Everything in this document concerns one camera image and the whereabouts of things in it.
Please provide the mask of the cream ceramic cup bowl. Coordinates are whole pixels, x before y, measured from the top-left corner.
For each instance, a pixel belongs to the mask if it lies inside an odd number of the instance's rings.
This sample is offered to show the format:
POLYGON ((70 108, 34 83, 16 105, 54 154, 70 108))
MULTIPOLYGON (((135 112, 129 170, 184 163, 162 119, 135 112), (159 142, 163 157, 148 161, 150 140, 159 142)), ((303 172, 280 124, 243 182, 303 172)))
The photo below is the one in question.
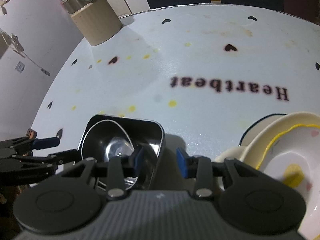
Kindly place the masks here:
POLYGON ((309 112, 296 112, 282 116, 263 129, 248 146, 230 148, 217 157, 217 162, 222 162, 227 157, 232 157, 255 168, 263 161, 264 152, 271 140, 280 132, 296 124, 316 124, 319 126, 319 115, 309 112))

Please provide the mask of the white leaf print plate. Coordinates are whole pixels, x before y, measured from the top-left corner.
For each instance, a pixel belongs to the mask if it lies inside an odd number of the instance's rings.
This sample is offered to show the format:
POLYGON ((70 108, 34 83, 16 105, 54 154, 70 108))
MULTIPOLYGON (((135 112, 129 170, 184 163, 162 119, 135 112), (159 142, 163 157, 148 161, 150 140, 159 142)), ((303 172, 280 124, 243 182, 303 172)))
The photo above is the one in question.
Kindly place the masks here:
POLYGON ((274 113, 259 119, 245 130, 238 146, 248 146, 263 129, 285 115, 285 113, 274 113))

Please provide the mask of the round stainless steel bowl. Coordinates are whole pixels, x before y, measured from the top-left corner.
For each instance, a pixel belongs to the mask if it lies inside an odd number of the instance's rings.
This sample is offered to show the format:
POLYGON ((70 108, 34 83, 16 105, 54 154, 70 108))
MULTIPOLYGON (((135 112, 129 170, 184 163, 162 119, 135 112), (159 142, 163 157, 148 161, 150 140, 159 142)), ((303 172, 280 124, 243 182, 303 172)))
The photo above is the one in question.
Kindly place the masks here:
MULTIPOLYGON (((113 120, 94 124, 83 136, 82 159, 94 158, 98 163, 108 162, 112 157, 131 155, 136 147, 127 132, 113 120)), ((97 185, 105 189, 104 184, 97 185)))

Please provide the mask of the yellow rim floral bowl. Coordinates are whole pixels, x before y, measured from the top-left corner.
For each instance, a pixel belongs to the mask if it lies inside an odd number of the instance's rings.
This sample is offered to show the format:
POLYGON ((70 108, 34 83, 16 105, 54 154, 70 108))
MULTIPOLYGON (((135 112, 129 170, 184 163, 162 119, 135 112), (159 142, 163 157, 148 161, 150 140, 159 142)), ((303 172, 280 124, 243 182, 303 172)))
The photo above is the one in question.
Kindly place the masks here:
POLYGON ((257 170, 296 190, 306 202, 299 233, 319 239, 319 126, 296 124, 268 144, 257 170))

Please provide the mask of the beige ribbed pot stand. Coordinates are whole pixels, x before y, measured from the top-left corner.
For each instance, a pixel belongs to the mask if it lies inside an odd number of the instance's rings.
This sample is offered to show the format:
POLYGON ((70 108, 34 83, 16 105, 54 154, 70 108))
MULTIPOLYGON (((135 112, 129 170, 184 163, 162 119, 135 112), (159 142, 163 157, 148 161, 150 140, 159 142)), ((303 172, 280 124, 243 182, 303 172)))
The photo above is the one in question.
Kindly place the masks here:
POLYGON ((71 19, 91 46, 109 40, 123 26, 107 0, 93 0, 71 14, 71 19))

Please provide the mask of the rectangular stainless steel tray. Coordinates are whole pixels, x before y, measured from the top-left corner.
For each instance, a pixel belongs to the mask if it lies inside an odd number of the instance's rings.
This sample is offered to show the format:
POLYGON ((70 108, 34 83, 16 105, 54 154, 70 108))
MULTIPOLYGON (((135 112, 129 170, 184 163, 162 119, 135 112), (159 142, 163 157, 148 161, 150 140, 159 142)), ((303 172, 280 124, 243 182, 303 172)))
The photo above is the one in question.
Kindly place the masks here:
POLYGON ((92 157, 103 163, 115 156, 129 156, 138 146, 146 149, 142 170, 136 178, 125 178, 125 185, 146 190, 152 187, 165 148, 164 129, 158 122, 97 114, 87 123, 78 150, 82 159, 92 157))

